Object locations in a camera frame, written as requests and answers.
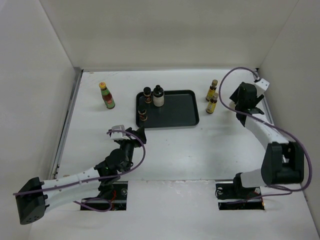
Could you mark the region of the white powder shaker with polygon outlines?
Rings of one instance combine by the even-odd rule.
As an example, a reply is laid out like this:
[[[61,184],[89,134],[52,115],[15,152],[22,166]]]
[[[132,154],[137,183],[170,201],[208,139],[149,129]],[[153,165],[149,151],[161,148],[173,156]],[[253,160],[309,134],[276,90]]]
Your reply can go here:
[[[229,107],[230,107],[232,110],[235,110],[236,104],[235,104],[233,101],[231,101],[231,102],[229,103]]]
[[[162,107],[165,102],[165,92],[164,89],[160,85],[156,85],[152,92],[153,95],[153,104],[156,107]]]

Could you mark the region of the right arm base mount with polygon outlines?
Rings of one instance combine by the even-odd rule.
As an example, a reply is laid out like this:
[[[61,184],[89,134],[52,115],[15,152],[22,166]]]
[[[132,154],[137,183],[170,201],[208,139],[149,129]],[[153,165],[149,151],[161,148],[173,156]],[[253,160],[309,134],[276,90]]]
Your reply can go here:
[[[215,186],[215,196],[218,199],[218,209],[221,211],[265,209],[261,198],[244,202],[244,200],[261,196],[260,187],[236,190],[234,184],[230,182],[218,182]]]

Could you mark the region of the small spice jar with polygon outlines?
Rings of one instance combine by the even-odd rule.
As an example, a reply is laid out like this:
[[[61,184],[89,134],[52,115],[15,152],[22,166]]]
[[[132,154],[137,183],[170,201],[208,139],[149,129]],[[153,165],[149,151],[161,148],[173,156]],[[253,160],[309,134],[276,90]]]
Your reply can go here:
[[[139,115],[139,120],[142,122],[145,122],[148,119],[147,110],[144,107],[142,107],[142,108],[139,108],[137,111]]]
[[[152,91],[150,87],[145,87],[143,89],[144,101],[146,104],[150,104],[152,102]]]

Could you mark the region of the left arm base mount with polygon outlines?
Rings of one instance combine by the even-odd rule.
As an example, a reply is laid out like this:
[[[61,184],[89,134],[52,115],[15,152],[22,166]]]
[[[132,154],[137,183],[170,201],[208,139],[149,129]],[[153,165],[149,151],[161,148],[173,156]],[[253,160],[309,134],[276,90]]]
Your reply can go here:
[[[96,211],[126,211],[128,197],[128,182],[117,181],[113,184],[113,189],[103,198],[98,197],[95,200],[82,199],[81,203],[95,209]]]

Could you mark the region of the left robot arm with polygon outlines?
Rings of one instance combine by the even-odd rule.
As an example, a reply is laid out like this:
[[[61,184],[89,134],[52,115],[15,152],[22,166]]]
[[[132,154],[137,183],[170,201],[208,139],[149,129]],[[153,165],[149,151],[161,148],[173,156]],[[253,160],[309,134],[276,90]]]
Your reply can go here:
[[[81,200],[106,200],[110,203],[108,198],[112,195],[114,183],[137,168],[133,163],[134,150],[144,150],[147,137],[143,126],[133,130],[117,125],[107,134],[119,147],[102,162],[60,179],[33,177],[14,193],[21,225],[38,221],[49,211],[71,202],[81,204]]]

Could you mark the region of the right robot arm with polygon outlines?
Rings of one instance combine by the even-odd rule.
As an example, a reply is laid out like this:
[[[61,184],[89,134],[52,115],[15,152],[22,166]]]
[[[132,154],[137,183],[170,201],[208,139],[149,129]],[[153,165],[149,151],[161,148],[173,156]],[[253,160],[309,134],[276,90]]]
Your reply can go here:
[[[261,83],[242,82],[229,98],[235,103],[236,118],[265,149],[260,168],[237,173],[233,178],[231,190],[238,198],[260,186],[300,184],[304,179],[302,147],[274,129],[265,113],[257,107],[268,87],[265,80]]]

